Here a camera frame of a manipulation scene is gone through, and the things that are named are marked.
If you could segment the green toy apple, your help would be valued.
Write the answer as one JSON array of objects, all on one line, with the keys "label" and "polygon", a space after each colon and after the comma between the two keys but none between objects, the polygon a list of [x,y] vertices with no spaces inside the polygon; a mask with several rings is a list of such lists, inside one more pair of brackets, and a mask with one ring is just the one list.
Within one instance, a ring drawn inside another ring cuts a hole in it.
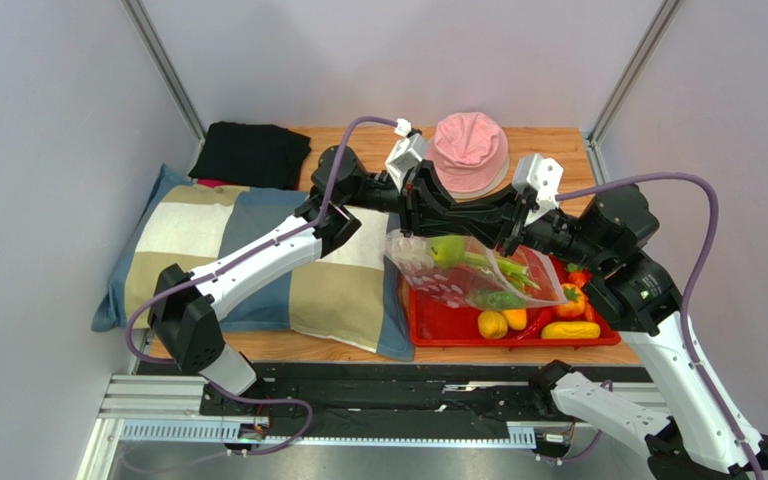
[{"label": "green toy apple", "polygon": [[439,269],[449,269],[464,261],[466,241],[462,236],[448,235],[426,240],[426,254]]}]

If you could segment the green toy grapes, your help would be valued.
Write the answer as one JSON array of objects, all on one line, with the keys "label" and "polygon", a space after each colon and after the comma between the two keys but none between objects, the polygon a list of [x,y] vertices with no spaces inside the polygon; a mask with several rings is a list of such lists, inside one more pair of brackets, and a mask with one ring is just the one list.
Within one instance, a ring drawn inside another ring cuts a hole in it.
[{"label": "green toy grapes", "polygon": [[476,308],[480,310],[512,310],[527,306],[527,301],[516,293],[509,291],[479,290],[470,297]]}]

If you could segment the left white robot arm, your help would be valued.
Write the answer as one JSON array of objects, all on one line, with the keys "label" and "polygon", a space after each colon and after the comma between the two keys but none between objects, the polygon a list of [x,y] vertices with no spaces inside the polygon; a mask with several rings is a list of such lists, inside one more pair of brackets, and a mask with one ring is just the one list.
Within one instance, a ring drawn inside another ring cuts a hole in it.
[{"label": "left white robot arm", "polygon": [[227,345],[220,323],[239,304],[293,270],[323,259],[360,229],[351,207],[396,215],[404,233],[467,234],[482,202],[458,201],[435,166],[399,142],[384,172],[372,174],[345,145],[326,150],[311,177],[308,198],[254,242],[193,271],[165,268],[140,312],[187,375],[219,392],[241,396],[256,382],[251,362]]}]

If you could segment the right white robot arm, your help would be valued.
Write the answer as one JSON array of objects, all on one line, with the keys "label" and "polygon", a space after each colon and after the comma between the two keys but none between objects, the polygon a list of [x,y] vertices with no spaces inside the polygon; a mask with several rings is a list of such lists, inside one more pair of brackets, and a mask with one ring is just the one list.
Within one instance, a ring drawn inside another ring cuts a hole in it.
[{"label": "right white robot arm", "polygon": [[650,258],[645,244],[657,218],[636,178],[586,190],[578,217],[552,201],[538,208],[531,191],[508,188],[486,199],[457,204],[457,232],[510,252],[527,246],[583,266],[585,292],[597,313],[618,332],[647,370],[667,405],[654,413],[589,381],[561,361],[530,379],[533,406],[591,424],[643,456],[658,479],[762,478],[768,471],[768,435],[741,414],[693,331],[693,280],[679,288]]}]

